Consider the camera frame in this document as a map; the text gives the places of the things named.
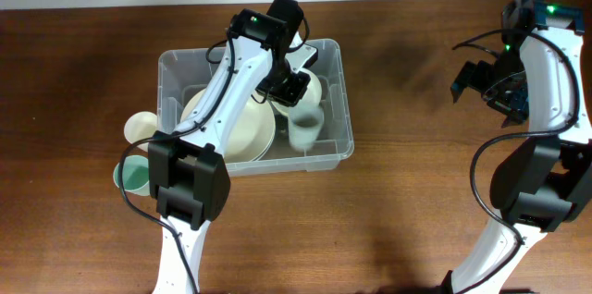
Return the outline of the grey cup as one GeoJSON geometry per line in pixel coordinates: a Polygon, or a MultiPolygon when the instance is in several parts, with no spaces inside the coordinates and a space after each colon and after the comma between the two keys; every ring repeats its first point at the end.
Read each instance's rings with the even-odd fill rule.
{"type": "Polygon", "coordinates": [[[303,104],[288,111],[290,147],[298,152],[310,150],[324,125],[323,109],[318,105],[303,104]]]}

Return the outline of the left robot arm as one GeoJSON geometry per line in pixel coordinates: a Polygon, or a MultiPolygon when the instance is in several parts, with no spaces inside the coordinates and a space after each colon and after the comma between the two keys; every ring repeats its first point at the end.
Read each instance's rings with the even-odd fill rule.
{"type": "Polygon", "coordinates": [[[301,71],[314,52],[292,41],[307,21],[297,7],[244,9],[227,29],[216,73],[191,113],[148,146],[150,194],[156,200],[163,246],[157,293],[196,293],[199,259],[209,225],[229,195],[224,155],[231,131],[254,93],[294,106],[310,81],[301,71]]]}

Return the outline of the beige plate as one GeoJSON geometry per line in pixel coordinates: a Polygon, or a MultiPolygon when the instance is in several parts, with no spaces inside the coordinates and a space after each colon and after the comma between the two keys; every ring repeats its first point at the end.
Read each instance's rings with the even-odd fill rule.
{"type": "Polygon", "coordinates": [[[276,121],[270,103],[258,104],[250,98],[230,133],[226,163],[257,161],[271,146],[276,121]]]}

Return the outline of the cream cup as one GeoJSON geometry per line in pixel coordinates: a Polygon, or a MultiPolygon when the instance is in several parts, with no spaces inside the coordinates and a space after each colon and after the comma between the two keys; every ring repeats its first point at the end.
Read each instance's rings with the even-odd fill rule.
{"type": "Polygon", "coordinates": [[[124,137],[129,144],[151,138],[157,129],[157,115],[141,111],[132,115],[124,126],[124,137]]]}

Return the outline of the green cup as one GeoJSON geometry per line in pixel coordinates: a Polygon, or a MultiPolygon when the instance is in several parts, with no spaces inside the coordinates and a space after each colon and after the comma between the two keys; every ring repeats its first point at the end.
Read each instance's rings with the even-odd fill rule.
{"type": "Polygon", "coordinates": [[[149,161],[141,155],[130,155],[124,161],[122,179],[125,192],[138,196],[150,195],[149,161]]]}

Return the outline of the white bowl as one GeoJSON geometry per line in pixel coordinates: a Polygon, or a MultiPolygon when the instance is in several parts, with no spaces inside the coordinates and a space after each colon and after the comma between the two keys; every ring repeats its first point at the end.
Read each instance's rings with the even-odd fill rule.
{"type": "MultiPolygon", "coordinates": [[[[309,69],[302,68],[301,72],[309,75],[310,81],[307,84],[307,88],[302,99],[295,106],[293,106],[293,109],[307,105],[319,105],[322,97],[322,86],[319,78],[309,69]]],[[[272,102],[271,104],[281,115],[287,116],[289,114],[290,107],[278,104],[276,102],[272,102]]]]}

